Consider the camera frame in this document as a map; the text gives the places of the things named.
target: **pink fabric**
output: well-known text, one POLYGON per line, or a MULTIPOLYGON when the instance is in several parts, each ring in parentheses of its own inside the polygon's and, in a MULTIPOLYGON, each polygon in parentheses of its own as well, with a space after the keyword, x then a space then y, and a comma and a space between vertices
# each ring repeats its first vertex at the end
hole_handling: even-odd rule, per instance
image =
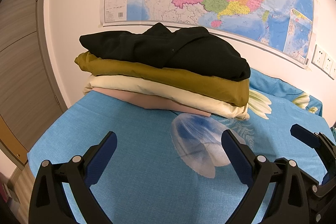
POLYGON ((189 106, 181 105, 178 102, 175 102, 173 100, 161 96, 147 95, 125 90, 111 90, 104 88, 93 88, 92 90, 146 109, 167 109, 191 114, 198 114, 207 117, 211 115, 211 113, 195 109, 189 106))

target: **wall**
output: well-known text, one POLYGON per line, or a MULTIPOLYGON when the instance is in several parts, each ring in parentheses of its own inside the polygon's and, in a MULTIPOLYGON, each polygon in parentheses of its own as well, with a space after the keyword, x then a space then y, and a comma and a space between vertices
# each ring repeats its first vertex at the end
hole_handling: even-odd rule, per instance
POLYGON ((15 168, 16 165, 0 150, 0 181, 7 182, 15 168))
MULTIPOLYGON (((74 59, 86 51, 79 43, 83 34, 108 30, 128 30, 140 33, 148 26, 100 26, 100 0, 44 0, 46 38, 53 70, 64 100, 68 106, 82 95, 82 88, 89 73, 82 72, 74 59)), ((336 26, 336 1, 319 0, 316 42, 336 60, 336 43, 333 29, 336 26)), ((336 80, 310 64, 303 70, 292 63, 256 47, 228 39, 246 58, 252 68, 282 80, 317 97, 324 104, 324 117, 331 126, 336 120, 336 80)))

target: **silver screw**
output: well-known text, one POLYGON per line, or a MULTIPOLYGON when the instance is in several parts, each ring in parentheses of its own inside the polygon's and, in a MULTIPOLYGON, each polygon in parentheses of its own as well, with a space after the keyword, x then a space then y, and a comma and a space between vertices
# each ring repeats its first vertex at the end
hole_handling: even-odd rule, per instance
POLYGON ((313 190, 314 193, 317 192, 317 186, 316 185, 313 185, 311 189, 313 190))
POLYGON ((44 161, 42 162, 42 166, 43 166, 43 167, 48 166, 48 164, 49 164, 49 160, 44 160, 44 161))
POLYGON ((289 165, 292 166, 292 167, 295 167, 296 166, 296 162, 294 160, 290 160, 289 162, 289 165))
POLYGON ((79 162, 81 159, 82 159, 81 156, 74 156, 74 157, 72 158, 72 161, 73 161, 73 162, 79 162))
POLYGON ((260 161, 260 162, 265 162, 265 161, 266 161, 266 158, 265 158, 265 156, 263 156, 263 155, 259 155, 259 156, 257 157, 257 160, 260 161))

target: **blue bedsheet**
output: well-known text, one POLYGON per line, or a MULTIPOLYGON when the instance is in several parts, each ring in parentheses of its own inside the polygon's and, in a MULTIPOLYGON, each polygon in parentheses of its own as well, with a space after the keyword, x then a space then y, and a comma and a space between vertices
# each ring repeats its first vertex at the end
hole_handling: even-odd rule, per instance
MULTIPOLYGON (((320 182, 326 173, 322 162, 313 149, 293 138, 289 129, 298 123, 333 139, 319 116, 320 101, 310 96, 307 108, 300 108, 291 101, 302 91, 257 71, 252 72, 251 89, 257 91, 257 98, 254 111, 248 110, 248 121, 147 110, 91 91, 34 145, 28 153, 30 168, 36 175, 45 159, 67 162, 114 131, 117 149, 99 182, 91 186, 113 223, 225 223, 247 187, 221 149, 223 128, 233 129, 255 154, 271 161, 279 157, 296 160, 320 182), (311 111, 315 114, 308 111, 312 107, 316 107, 311 111)), ((305 107, 306 101, 307 96, 297 104, 305 107)), ((65 189, 77 221, 85 223, 67 184, 65 189)), ((254 223, 261 221, 271 194, 272 187, 254 223)))

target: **white wall socket panel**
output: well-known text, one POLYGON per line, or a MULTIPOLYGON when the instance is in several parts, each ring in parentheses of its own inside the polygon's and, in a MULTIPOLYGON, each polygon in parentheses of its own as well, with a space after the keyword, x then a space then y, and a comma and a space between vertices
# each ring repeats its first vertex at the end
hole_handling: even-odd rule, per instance
POLYGON ((329 74, 332 64, 333 64, 333 60, 331 59, 331 57, 328 54, 325 54, 322 70, 326 72, 327 74, 329 74))
POLYGON ((331 70, 329 73, 329 76, 333 78, 334 80, 336 79, 336 61, 334 60, 333 64, 331 65, 331 70))
POLYGON ((315 64, 317 67, 319 67, 320 69, 322 69, 325 56, 326 56, 326 52, 319 45, 316 45, 314 57, 311 62, 315 64))

